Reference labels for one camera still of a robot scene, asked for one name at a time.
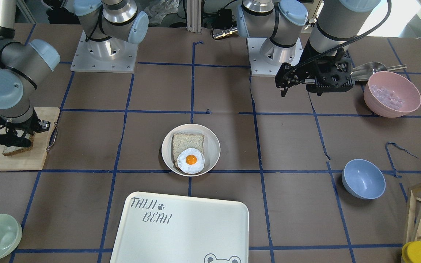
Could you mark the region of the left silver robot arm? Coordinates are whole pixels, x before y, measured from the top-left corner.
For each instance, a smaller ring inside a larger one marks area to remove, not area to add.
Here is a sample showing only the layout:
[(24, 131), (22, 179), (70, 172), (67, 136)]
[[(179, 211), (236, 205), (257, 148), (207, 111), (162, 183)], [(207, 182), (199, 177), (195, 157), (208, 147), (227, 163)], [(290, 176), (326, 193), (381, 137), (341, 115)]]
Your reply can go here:
[(297, 0), (244, 0), (236, 16), (239, 36), (247, 39), (251, 75), (274, 77), (282, 96), (295, 85), (321, 96), (351, 90), (352, 59), (349, 45), (378, 29), (389, 17), (359, 34), (379, 5), (379, 0), (326, 0), (308, 41), (301, 46), (300, 34), (307, 26), (307, 8)]

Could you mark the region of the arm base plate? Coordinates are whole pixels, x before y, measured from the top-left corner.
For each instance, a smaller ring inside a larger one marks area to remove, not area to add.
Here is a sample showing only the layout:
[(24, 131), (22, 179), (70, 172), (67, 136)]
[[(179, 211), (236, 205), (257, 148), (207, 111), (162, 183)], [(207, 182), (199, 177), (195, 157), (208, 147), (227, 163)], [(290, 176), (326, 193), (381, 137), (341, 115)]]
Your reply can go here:
[(139, 45), (111, 38), (103, 42), (86, 40), (82, 32), (71, 70), (84, 73), (134, 73)]
[(254, 77), (275, 77), (282, 63), (297, 65), (303, 52), (299, 38), (289, 48), (276, 46), (266, 37), (248, 38), (247, 46), (251, 75)]

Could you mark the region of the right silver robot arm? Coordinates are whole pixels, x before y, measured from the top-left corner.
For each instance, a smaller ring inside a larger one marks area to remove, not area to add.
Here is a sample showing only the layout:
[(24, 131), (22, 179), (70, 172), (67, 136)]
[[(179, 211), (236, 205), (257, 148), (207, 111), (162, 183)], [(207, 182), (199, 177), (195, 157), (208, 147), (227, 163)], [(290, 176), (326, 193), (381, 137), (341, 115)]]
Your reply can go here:
[[(30, 95), (60, 63), (57, 50), (46, 41), (14, 40), (15, 0), (0, 0), (0, 145), (30, 148), (30, 136), (50, 129), (38, 118)], [(146, 12), (133, 0), (75, 0), (73, 9), (96, 60), (100, 46), (112, 45), (116, 59), (124, 43), (139, 44), (149, 25)]]

